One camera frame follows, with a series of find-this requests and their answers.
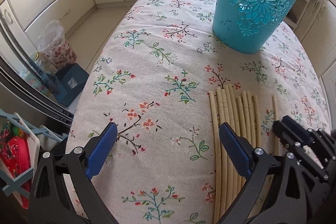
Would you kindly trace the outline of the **white shelf trolley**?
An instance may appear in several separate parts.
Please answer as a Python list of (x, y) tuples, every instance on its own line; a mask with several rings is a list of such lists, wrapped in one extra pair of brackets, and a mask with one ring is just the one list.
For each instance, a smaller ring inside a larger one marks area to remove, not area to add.
[(310, 1), (311, 0), (296, 0), (288, 12), (284, 22), (289, 25), (292, 30), (298, 27)]

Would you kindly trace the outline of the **light blue rack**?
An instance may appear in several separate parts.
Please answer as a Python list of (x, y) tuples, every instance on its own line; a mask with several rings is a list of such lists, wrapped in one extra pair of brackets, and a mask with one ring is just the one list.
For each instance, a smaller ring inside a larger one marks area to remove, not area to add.
[(35, 127), (18, 113), (1, 110), (6, 122), (1, 128), (1, 179), (6, 183), (2, 190), (21, 203), (29, 200), (31, 184), (37, 169), (40, 150), (39, 135), (60, 143), (66, 134), (57, 134), (46, 126)]

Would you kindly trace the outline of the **floral white tablecloth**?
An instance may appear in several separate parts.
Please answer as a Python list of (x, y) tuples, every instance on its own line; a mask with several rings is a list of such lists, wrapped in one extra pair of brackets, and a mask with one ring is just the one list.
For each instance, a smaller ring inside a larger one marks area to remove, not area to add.
[(80, 97), (67, 152), (109, 122), (118, 137), (92, 183), (119, 223), (213, 223), (215, 150), (209, 92), (231, 85), (257, 95), (261, 147), (273, 150), (278, 117), (331, 130), (318, 77), (300, 41), (282, 23), (261, 50), (245, 55), (213, 34), (214, 6), (187, 4), (157, 20), (138, 0), (112, 34)]

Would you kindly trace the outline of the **floral trash bin with bag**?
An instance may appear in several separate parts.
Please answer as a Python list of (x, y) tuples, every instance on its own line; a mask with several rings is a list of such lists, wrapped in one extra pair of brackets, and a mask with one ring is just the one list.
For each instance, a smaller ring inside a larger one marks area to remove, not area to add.
[(53, 20), (46, 25), (38, 37), (38, 42), (38, 52), (58, 71), (76, 63), (76, 53), (70, 46), (64, 28), (58, 20)]

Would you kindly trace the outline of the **dark blue box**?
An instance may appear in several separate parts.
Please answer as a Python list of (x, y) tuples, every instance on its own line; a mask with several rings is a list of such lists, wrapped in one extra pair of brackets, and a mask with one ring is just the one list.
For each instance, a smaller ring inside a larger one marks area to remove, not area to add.
[(61, 105), (68, 107), (84, 89), (89, 74), (74, 63), (59, 70), (55, 76), (62, 85), (60, 93), (55, 94), (55, 98)]

